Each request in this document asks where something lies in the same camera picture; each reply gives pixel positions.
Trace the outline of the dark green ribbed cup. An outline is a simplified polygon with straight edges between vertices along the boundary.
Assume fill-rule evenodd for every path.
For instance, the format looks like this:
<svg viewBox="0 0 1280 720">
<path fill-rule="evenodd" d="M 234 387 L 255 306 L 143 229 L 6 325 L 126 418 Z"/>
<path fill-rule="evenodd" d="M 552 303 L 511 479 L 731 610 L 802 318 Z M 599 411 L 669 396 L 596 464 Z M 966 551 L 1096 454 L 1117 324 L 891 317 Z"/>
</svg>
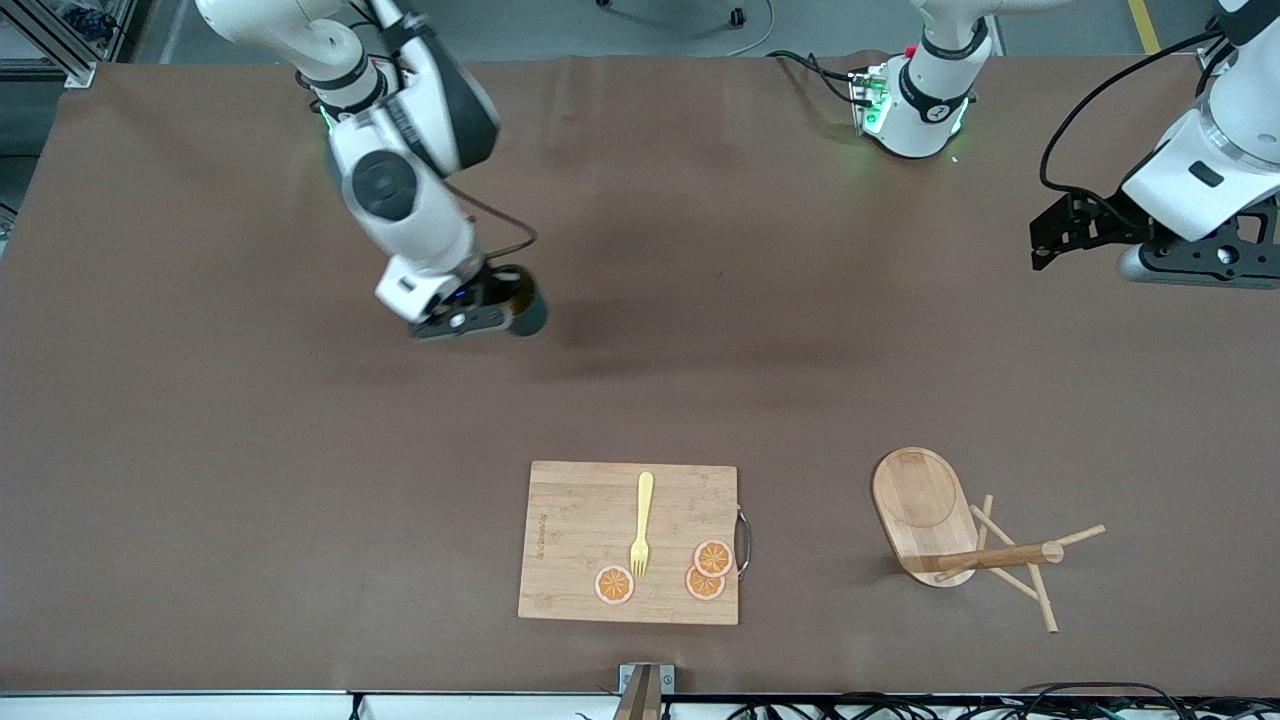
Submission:
<svg viewBox="0 0 1280 720">
<path fill-rule="evenodd" d="M 507 264 L 495 269 L 494 279 L 500 306 L 509 316 L 506 332 L 516 337 L 540 332 L 549 311 L 534 274 L 525 266 Z"/>
</svg>

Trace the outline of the wooden mug rack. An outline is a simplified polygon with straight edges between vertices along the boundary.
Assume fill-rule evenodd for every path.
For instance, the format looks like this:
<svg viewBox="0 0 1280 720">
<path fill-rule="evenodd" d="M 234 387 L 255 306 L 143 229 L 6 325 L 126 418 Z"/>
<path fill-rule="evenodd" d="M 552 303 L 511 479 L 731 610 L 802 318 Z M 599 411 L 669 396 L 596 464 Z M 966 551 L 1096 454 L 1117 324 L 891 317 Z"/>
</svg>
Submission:
<svg viewBox="0 0 1280 720">
<path fill-rule="evenodd" d="M 923 447 L 897 448 L 879 460 L 870 496 L 899 566 L 915 582 L 952 589 L 989 573 L 1033 600 L 1044 629 L 1060 626 L 1042 568 L 1068 547 L 1106 533 L 1102 524 L 1032 543 L 1018 543 L 992 516 L 995 500 L 968 501 L 954 466 Z"/>
</svg>

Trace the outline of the wooden cutting board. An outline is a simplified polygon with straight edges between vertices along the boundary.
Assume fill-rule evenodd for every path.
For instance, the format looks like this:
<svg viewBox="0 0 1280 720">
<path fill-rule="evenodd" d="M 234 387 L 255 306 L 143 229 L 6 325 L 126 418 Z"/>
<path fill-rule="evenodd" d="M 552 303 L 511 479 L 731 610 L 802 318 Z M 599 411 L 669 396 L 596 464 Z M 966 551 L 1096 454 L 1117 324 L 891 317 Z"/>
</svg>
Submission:
<svg viewBox="0 0 1280 720">
<path fill-rule="evenodd" d="M 603 603 L 593 589 L 609 565 L 630 569 L 637 477 L 655 478 L 648 529 L 650 559 L 627 603 Z M 535 461 L 527 493 L 518 584 L 522 619 L 689 626 L 739 624 L 739 473 L 732 466 L 658 462 Z M 703 541 L 732 546 L 724 593 L 699 601 L 684 577 Z"/>
</svg>

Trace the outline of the yellow plastic fork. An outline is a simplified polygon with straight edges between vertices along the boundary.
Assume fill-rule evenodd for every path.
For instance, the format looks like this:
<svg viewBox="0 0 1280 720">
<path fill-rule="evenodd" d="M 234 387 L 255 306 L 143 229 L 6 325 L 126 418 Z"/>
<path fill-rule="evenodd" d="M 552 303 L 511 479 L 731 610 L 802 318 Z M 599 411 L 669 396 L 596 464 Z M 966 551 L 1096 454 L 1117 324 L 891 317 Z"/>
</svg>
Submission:
<svg viewBox="0 0 1280 720">
<path fill-rule="evenodd" d="M 639 474 L 636 530 L 634 542 L 631 543 L 628 551 L 630 571 L 637 580 L 644 577 L 650 559 L 650 546 L 646 536 L 652 514 L 654 484 L 655 478 L 652 471 L 641 471 Z"/>
</svg>

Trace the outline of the brown table cover mat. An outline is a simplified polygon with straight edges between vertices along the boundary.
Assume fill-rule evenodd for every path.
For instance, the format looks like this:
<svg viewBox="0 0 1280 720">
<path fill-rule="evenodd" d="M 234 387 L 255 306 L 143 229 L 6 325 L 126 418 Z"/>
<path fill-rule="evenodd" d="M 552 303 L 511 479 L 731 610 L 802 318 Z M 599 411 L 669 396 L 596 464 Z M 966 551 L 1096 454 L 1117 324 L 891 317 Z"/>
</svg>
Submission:
<svg viewBox="0 0 1280 720">
<path fill-rule="evenodd" d="M 942 158 L 771 60 L 475 68 L 457 186 L 539 231 L 529 338 L 419 345 L 284 67 L 65 94 L 0 263 L 0 689 L 1280 696 L 1280 292 L 1030 268 L 1042 147 L 1120 58 L 998 58 Z M 896 561 L 932 450 L 1042 568 Z M 517 615 L 536 460 L 730 465 L 735 626 Z"/>
</svg>

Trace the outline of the black wheeled stand base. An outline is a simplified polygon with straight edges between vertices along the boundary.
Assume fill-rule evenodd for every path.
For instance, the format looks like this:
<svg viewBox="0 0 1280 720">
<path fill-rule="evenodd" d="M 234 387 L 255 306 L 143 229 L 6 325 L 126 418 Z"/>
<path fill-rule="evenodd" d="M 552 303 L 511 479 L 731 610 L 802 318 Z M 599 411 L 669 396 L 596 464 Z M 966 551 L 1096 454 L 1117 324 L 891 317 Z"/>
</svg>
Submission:
<svg viewBox="0 0 1280 720">
<path fill-rule="evenodd" d="M 605 8 L 609 6 L 614 0 L 593 0 L 593 1 L 596 6 Z M 741 28 L 745 26 L 748 19 L 745 10 L 746 3 L 748 0 L 733 0 L 728 17 L 728 23 L 731 28 Z"/>
</svg>

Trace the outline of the metal table clamp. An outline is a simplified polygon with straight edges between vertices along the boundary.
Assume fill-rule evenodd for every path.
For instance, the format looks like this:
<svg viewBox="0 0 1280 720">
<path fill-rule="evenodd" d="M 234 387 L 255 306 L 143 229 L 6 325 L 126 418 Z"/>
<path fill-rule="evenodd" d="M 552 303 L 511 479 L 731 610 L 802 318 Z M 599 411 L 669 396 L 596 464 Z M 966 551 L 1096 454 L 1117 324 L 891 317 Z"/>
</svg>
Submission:
<svg viewBox="0 0 1280 720">
<path fill-rule="evenodd" d="M 676 689 L 673 664 L 623 664 L 612 720 L 671 720 L 668 696 Z"/>
</svg>

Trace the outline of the aluminium frame with clutter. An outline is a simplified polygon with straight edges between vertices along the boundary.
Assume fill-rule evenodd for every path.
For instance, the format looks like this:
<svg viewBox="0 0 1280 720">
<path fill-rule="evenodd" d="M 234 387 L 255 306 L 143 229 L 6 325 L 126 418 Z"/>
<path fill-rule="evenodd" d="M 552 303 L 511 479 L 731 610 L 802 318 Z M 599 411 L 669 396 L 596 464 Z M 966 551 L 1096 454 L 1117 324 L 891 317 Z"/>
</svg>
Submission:
<svg viewBox="0 0 1280 720">
<path fill-rule="evenodd" d="M 91 86 L 97 65 L 127 58 L 145 0 L 0 0 L 0 81 Z"/>
</svg>

